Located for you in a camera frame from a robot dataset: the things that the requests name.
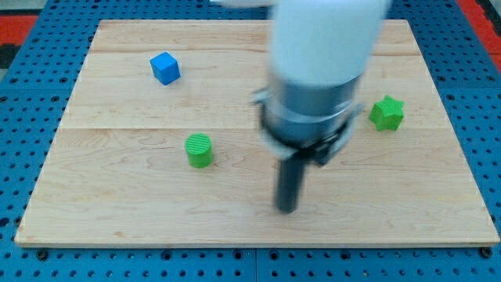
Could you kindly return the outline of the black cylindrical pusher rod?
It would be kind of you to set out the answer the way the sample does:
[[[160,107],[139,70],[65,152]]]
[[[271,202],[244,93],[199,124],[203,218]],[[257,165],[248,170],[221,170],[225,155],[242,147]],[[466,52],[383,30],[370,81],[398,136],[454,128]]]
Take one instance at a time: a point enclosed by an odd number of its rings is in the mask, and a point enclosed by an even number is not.
[[[281,213],[290,214],[297,209],[305,167],[306,160],[297,156],[279,162],[275,206]]]

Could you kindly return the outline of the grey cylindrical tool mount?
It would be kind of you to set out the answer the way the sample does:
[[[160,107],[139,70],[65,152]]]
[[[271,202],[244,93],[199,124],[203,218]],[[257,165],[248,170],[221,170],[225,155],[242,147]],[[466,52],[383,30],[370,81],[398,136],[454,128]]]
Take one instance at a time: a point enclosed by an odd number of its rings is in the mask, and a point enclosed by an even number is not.
[[[359,78],[340,84],[306,85],[278,74],[254,92],[261,138],[279,161],[329,163],[352,136],[363,105],[354,94]]]

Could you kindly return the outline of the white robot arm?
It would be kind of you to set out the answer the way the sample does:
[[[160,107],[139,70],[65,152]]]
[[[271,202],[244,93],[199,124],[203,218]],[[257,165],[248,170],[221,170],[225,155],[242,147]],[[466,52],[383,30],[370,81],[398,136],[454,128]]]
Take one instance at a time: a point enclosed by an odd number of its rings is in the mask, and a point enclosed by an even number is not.
[[[391,3],[378,0],[221,0],[269,7],[268,84],[256,91],[261,135],[279,159],[275,206],[297,209],[306,166],[327,164],[351,138],[357,84]]]

